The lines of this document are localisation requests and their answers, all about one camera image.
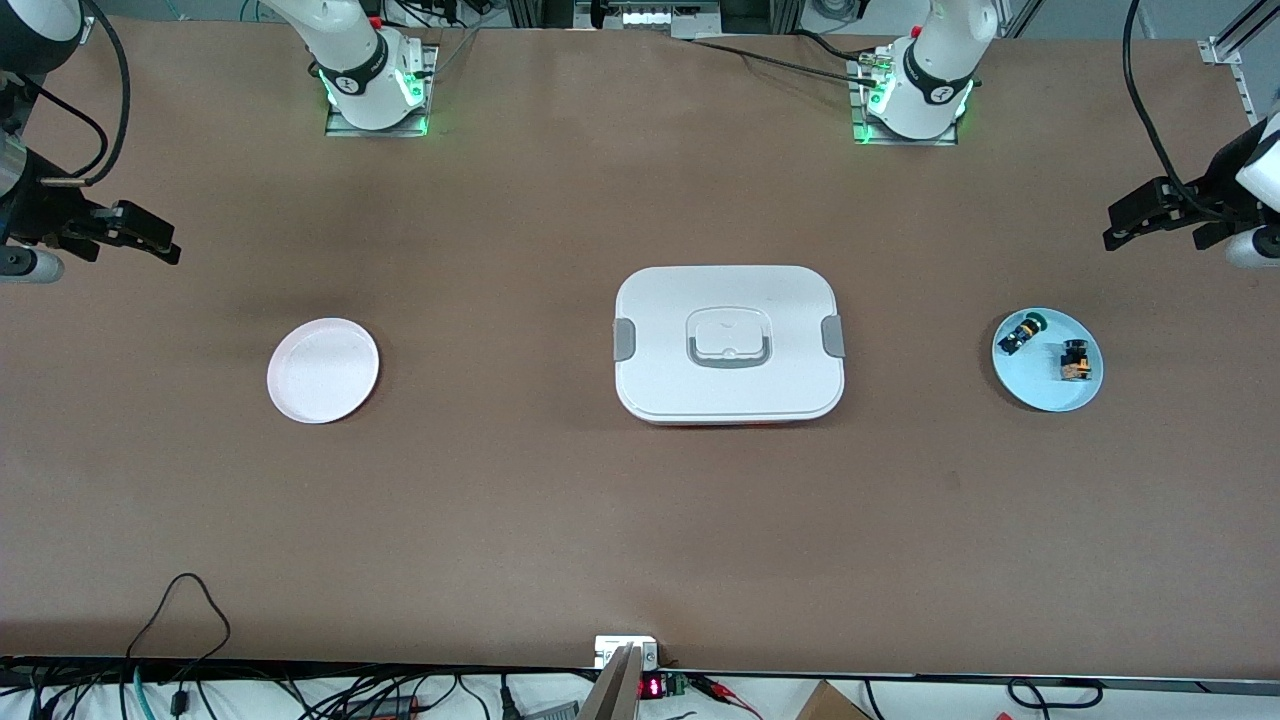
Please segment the grey device with lights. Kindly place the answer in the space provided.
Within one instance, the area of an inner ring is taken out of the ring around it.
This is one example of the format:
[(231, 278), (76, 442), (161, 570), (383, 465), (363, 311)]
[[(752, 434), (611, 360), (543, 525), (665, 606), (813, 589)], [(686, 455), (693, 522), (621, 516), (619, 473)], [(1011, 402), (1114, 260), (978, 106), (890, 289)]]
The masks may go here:
[(573, 29), (650, 31), (673, 38), (722, 35), (718, 0), (573, 0)]

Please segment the aluminium frame profile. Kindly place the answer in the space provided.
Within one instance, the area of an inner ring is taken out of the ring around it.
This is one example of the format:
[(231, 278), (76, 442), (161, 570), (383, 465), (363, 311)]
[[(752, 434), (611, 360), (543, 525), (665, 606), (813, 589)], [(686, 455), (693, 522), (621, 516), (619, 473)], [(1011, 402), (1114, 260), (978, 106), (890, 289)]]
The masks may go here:
[(1251, 0), (1217, 35), (1197, 42), (1199, 58), (1207, 67), (1226, 67), (1230, 70), (1236, 95), (1251, 124), (1260, 120), (1260, 113), (1242, 69), (1242, 51), (1276, 19), (1280, 19), (1280, 0)]

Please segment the light blue round plate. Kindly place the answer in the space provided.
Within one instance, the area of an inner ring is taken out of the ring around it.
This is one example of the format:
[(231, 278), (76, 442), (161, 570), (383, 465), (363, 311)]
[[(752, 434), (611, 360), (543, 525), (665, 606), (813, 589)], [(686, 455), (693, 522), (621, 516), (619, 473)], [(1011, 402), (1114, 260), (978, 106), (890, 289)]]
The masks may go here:
[[(1019, 352), (1002, 354), (996, 342), (1009, 333), (1027, 313), (1039, 313), (1048, 320)], [(1080, 338), (1091, 342), (1092, 378), (1088, 382), (1060, 379), (1062, 343)], [(1105, 359), (1096, 337), (1075, 318), (1051, 307), (1025, 307), (1010, 314), (997, 327), (991, 342), (991, 361), (1002, 387), (1018, 401), (1046, 413), (1070, 413), (1084, 407), (1101, 391)]]

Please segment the green and black switch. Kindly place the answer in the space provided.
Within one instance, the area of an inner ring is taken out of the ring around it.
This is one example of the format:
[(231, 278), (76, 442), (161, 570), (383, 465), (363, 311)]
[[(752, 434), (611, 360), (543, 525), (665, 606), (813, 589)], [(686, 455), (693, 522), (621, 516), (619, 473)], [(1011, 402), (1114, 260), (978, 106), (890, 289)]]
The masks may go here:
[(1037, 334), (1046, 331), (1048, 320), (1039, 313), (1027, 313), (1021, 320), (1005, 336), (1000, 337), (996, 347), (1005, 355), (1019, 352)]

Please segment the brown cardboard piece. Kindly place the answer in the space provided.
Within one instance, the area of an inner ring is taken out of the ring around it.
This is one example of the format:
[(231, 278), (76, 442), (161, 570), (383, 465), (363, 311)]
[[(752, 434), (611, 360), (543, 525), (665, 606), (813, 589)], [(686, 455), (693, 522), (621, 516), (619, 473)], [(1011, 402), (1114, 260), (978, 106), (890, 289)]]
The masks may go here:
[(819, 680), (795, 720), (874, 720), (827, 680)]

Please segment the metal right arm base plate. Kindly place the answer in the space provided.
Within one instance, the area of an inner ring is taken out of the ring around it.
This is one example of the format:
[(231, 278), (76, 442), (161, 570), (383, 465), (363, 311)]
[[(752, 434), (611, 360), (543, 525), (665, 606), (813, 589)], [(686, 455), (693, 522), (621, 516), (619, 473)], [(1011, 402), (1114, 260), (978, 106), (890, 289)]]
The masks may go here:
[(393, 126), (381, 129), (364, 129), (352, 126), (328, 99), (329, 106), (324, 135), (329, 137), (360, 138), (417, 138), (430, 131), (430, 111), (433, 102), (434, 78), (439, 46), (429, 44), (425, 47), (410, 50), (408, 74), (399, 74), (398, 87), (412, 104), (410, 111)]

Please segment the white lidded container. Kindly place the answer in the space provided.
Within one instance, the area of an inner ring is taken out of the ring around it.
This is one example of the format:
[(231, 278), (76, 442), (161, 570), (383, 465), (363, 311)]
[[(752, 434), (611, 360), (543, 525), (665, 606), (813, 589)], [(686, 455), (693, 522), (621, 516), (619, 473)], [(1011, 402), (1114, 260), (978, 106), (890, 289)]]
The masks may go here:
[(649, 266), (616, 295), (614, 389), (655, 425), (824, 416), (845, 357), (835, 292), (805, 266)]

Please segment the pink round plate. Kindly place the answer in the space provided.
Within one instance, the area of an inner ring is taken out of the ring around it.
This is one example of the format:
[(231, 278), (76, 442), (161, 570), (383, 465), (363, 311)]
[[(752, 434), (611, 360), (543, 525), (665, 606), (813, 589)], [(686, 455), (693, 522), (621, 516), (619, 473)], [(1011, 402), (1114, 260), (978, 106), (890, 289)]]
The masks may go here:
[(275, 347), (268, 396), (292, 421), (329, 424), (364, 406), (380, 370), (380, 350), (367, 329), (343, 318), (320, 318), (298, 325)]

